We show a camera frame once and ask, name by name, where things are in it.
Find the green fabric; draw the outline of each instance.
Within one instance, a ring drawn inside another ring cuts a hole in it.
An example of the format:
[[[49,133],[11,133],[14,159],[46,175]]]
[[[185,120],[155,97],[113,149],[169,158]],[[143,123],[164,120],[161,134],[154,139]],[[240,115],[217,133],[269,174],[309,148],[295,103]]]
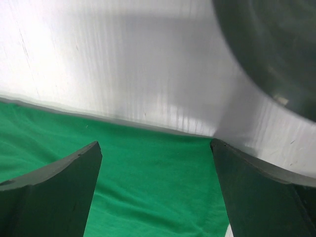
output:
[[[99,141],[85,237],[223,237],[210,138],[179,136],[0,103],[0,182]]]

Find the white backdrop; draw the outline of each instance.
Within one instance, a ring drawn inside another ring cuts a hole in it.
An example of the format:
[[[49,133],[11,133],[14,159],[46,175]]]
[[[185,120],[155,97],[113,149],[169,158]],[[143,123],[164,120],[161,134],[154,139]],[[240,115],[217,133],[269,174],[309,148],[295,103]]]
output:
[[[248,80],[208,0],[2,0],[0,96],[216,136],[316,175],[315,125]]]

